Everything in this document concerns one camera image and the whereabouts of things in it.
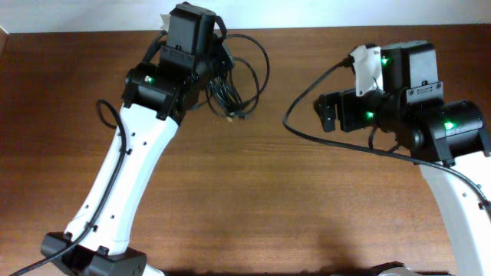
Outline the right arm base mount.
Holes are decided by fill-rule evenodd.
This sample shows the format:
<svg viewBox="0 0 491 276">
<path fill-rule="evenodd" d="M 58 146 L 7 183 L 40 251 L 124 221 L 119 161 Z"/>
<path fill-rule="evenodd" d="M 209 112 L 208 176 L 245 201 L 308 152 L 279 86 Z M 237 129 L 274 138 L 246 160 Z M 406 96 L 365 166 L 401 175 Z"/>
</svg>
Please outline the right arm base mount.
<svg viewBox="0 0 491 276">
<path fill-rule="evenodd" d="M 376 265 L 369 269 L 373 276 L 421 276 L 410 270 L 405 264 L 394 261 Z"/>
</svg>

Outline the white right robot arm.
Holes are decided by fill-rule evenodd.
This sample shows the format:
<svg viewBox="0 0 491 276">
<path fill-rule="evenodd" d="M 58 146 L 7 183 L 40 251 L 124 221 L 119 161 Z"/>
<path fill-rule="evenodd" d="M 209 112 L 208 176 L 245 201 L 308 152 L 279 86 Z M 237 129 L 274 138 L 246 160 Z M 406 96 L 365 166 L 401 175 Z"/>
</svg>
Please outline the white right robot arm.
<svg viewBox="0 0 491 276">
<path fill-rule="evenodd" d="M 355 86 L 314 104 L 324 131 L 392 133 L 419 166 L 461 275 L 490 273 L 490 131 L 469 100 L 447 102 L 428 41 L 363 44 L 348 56 Z"/>
</svg>

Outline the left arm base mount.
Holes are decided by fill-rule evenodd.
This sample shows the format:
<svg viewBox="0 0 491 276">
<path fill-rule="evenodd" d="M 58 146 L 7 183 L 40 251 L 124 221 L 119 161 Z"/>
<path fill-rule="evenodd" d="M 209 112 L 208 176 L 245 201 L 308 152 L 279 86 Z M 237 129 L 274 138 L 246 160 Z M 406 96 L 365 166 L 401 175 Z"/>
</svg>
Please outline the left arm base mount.
<svg viewBox="0 0 491 276">
<path fill-rule="evenodd" d="M 166 276 L 161 270 L 147 264 L 143 270 L 142 276 Z"/>
</svg>

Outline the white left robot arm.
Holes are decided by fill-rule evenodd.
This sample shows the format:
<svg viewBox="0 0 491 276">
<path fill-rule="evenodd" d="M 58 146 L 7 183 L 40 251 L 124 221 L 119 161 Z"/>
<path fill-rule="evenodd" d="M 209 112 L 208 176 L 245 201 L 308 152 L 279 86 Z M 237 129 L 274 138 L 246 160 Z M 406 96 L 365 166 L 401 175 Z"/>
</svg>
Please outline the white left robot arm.
<svg viewBox="0 0 491 276">
<path fill-rule="evenodd" d="M 83 205 L 62 232 L 48 233 L 41 253 L 67 275 L 159 274 L 130 247 L 133 220 L 158 159 L 199 92 L 233 65 L 226 26 L 189 3 L 170 12 L 168 27 L 130 69 L 114 111 L 115 134 Z"/>
</svg>

